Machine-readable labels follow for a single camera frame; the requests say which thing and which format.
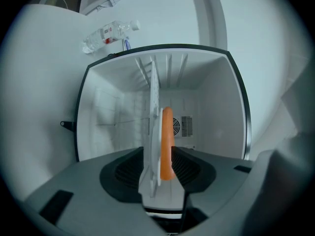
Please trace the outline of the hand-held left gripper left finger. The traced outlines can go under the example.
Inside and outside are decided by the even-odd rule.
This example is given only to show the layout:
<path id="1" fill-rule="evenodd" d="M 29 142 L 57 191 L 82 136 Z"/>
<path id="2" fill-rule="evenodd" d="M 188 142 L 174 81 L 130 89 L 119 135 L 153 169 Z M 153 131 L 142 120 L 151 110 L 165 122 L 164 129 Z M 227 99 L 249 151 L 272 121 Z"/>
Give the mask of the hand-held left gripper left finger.
<path id="1" fill-rule="evenodd" d="M 37 188 L 24 205 L 47 233 L 162 233 L 138 193 L 142 170 L 142 147 L 81 161 Z"/>

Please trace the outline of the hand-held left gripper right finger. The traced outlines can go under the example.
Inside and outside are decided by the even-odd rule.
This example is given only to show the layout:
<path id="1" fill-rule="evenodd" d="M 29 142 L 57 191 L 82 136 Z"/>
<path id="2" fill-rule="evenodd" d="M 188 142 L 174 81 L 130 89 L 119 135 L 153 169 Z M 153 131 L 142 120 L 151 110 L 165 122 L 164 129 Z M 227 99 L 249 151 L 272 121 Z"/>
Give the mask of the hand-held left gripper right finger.
<path id="1" fill-rule="evenodd" d="M 253 162 L 217 156 L 184 147 L 172 147 L 172 169 L 183 187 L 180 232 L 212 217 L 235 195 Z"/>

